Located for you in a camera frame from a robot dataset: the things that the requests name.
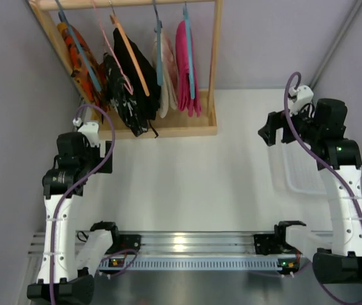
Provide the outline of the pink trousers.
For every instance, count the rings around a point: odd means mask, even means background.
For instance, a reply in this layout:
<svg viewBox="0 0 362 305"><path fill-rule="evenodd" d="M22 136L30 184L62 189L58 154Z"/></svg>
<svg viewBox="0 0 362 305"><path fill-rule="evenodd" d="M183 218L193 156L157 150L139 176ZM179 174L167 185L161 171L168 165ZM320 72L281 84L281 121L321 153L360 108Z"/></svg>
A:
<svg viewBox="0 0 362 305"><path fill-rule="evenodd" d="M198 81L197 81L197 72L195 68L194 59L193 63L193 77L194 77L194 91L195 97L191 98L190 93L190 68L188 60L188 45L187 45L187 35L186 35L186 24L185 21L181 21L177 27L176 31L176 63L178 66L178 109L180 111L188 111L188 116L199 117L202 112L202 107L200 103L200 95L198 90Z"/></svg>

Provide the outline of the beige trousers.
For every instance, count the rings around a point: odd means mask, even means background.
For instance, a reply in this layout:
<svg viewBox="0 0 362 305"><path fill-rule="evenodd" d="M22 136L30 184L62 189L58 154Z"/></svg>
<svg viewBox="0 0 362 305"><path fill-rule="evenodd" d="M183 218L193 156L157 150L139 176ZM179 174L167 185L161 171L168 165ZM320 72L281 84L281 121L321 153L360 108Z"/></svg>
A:
<svg viewBox="0 0 362 305"><path fill-rule="evenodd" d="M161 30L160 46L163 85L161 86L158 115L164 118L169 108L173 110L178 108L178 68L171 40L163 29Z"/></svg>

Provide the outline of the grey-blue hanger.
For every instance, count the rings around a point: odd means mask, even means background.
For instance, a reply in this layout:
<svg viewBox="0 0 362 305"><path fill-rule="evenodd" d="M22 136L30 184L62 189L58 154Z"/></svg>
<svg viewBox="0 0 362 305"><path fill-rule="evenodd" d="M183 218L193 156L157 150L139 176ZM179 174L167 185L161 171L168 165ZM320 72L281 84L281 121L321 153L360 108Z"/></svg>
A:
<svg viewBox="0 0 362 305"><path fill-rule="evenodd" d="M156 16L156 29L155 32L157 34L157 84L159 86L163 85L164 82L164 77L163 77L163 67L162 67L162 51L161 51L161 30L162 30L162 23L161 20L159 18L158 15L158 10L157 10L157 1L156 0L152 0L153 3L153 9L155 11L155 16Z"/></svg>

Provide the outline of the light blue hanger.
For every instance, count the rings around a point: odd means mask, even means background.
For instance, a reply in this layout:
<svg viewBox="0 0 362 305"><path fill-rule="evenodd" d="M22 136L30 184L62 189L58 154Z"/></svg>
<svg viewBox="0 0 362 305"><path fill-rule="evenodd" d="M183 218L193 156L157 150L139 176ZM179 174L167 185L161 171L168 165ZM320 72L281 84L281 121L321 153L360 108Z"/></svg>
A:
<svg viewBox="0 0 362 305"><path fill-rule="evenodd" d="M191 41L191 30L190 30L190 19L188 15L187 3L184 1L183 7L183 20L186 31L186 47L188 55L188 69L189 69L189 82L190 82L190 98L195 98L195 78L193 72L193 52L192 52L192 41Z"/></svg>

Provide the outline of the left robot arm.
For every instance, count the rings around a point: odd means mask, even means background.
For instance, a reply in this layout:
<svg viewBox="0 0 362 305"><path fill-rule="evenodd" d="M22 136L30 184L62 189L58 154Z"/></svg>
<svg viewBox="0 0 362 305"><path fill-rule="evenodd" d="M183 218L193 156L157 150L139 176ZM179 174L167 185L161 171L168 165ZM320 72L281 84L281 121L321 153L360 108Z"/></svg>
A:
<svg viewBox="0 0 362 305"><path fill-rule="evenodd" d="M46 208L45 245L36 282L28 299L38 304L90 304L94 277L105 253L120 240L115 222L92 225L85 244L75 251L76 220L88 178L111 173L115 143L106 142L105 156L97 136L69 132L57 138L58 154L43 177Z"/></svg>

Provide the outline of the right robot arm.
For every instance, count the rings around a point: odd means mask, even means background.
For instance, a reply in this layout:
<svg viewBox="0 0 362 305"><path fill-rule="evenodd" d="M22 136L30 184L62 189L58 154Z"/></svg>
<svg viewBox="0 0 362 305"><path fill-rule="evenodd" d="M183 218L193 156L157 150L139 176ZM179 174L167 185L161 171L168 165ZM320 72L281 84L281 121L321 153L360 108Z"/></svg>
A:
<svg viewBox="0 0 362 305"><path fill-rule="evenodd" d="M312 263L319 283L362 283L361 154L358 144L344 136L347 106L322 98L312 116L301 109L286 117L271 112L258 135L266 145L298 142L316 160L330 207L333 240L328 243L299 221L281 221L275 232L283 244L299 250Z"/></svg>

